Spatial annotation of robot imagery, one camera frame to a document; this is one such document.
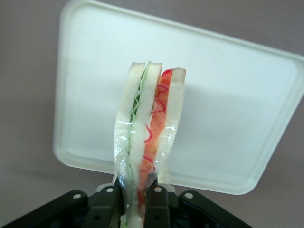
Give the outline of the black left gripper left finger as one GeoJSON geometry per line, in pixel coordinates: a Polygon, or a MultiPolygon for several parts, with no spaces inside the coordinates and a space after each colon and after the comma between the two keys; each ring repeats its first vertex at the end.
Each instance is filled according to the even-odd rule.
{"type": "Polygon", "coordinates": [[[115,184],[99,186],[84,219],[85,228],[118,228],[123,214],[123,198],[115,184]]]}

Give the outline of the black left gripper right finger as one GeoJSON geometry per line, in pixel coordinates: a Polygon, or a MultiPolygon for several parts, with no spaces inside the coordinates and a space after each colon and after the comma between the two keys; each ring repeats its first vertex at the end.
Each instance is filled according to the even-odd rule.
{"type": "Polygon", "coordinates": [[[147,192],[144,228],[170,228],[169,194],[175,193],[172,185],[153,184],[147,192]]]}

